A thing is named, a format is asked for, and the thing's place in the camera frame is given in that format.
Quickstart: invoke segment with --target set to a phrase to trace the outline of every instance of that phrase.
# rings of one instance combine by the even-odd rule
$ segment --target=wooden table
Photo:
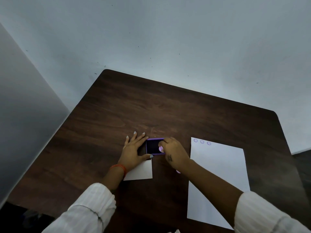
[[[270,110],[104,70],[10,194],[59,216],[115,164],[127,135],[190,137],[244,149],[252,191],[304,224],[310,207],[277,115]],[[107,232],[228,232],[187,219],[188,180],[152,159],[153,179],[122,182]]]

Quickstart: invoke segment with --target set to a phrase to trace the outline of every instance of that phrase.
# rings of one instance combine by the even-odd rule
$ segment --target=white sleeve
[[[90,185],[43,233],[102,233],[116,208],[115,196],[100,183]]]
[[[292,219],[255,192],[241,195],[235,211],[235,232],[310,233],[299,221]]]

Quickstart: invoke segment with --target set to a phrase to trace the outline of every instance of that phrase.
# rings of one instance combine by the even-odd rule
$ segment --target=hand tattoo
[[[173,161],[173,159],[172,159],[172,156],[171,156],[171,155],[168,155],[168,156],[167,156],[167,159],[168,159],[169,161],[171,161],[171,162]]]

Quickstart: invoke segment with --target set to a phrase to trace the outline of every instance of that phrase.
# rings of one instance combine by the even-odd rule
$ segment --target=white paper
[[[190,157],[197,164],[241,191],[250,190],[243,149],[192,137]],[[187,218],[233,230],[191,182],[188,188]]]
[[[151,160],[143,161],[133,170],[129,171],[125,176],[124,180],[141,180],[152,178],[152,162]]]

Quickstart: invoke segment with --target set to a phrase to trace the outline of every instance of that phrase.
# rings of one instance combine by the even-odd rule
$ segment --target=wall
[[[311,148],[311,0],[0,0],[71,111],[105,68],[274,110]]]
[[[0,24],[0,207],[68,114]]]

